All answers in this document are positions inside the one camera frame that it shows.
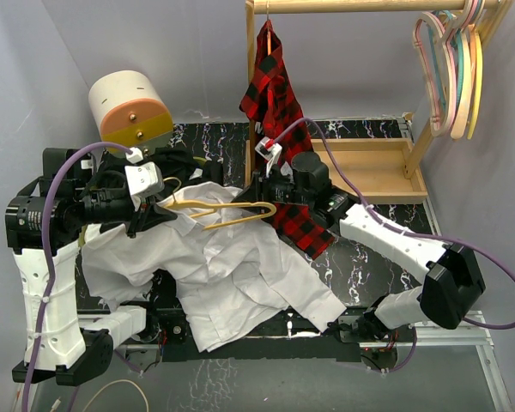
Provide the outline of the thin natural wooden hanger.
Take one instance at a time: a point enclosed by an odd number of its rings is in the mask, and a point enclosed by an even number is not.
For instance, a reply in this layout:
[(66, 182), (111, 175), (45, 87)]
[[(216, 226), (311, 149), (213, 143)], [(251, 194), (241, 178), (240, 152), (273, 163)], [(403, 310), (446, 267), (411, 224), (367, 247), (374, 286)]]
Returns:
[(273, 203), (240, 201), (241, 189), (206, 182), (175, 191), (158, 205), (201, 224), (203, 230), (215, 230), (271, 217), (277, 211)]

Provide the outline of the white button-up shirt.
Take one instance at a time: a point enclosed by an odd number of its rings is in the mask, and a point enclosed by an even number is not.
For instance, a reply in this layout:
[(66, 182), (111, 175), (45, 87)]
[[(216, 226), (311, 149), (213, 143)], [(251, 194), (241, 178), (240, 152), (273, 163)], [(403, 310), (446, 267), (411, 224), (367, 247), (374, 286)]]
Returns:
[(200, 352), (247, 335), (288, 307), (319, 331), (345, 310), (317, 271), (261, 220), (203, 230), (178, 215), (134, 239), (123, 225), (88, 226), (82, 272), (91, 295), (112, 309), (147, 293), (157, 270), (176, 281)]

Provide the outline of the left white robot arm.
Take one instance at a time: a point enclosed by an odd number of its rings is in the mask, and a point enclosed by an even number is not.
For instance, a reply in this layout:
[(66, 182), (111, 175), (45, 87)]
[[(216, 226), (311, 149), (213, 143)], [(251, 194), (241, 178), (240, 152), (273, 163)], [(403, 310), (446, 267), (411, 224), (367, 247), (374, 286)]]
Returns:
[(156, 204), (163, 188), (161, 170), (139, 148), (98, 142), (44, 150), (42, 174), (5, 211), (27, 322), (26, 351), (12, 370), (16, 383), (81, 385), (104, 373), (126, 340), (152, 342), (159, 335), (160, 321), (140, 305), (80, 325), (76, 261), (88, 224), (123, 223), (133, 238), (173, 219)]

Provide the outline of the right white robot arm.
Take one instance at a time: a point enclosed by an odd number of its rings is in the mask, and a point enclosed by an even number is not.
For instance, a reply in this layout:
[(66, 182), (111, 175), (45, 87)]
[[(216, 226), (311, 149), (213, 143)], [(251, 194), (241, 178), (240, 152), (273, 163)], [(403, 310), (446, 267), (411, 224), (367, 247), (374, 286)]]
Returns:
[(332, 184), (328, 167), (313, 152), (294, 157), (292, 172), (266, 166), (252, 174), (238, 202), (306, 206), (314, 223), (336, 229), (409, 272), (418, 286), (375, 300), (352, 324), (338, 330), (363, 339), (383, 341), (401, 326), (432, 321), (456, 329), (486, 286), (475, 253), (467, 246), (418, 239), (415, 233), (383, 216), (373, 219), (371, 207)]

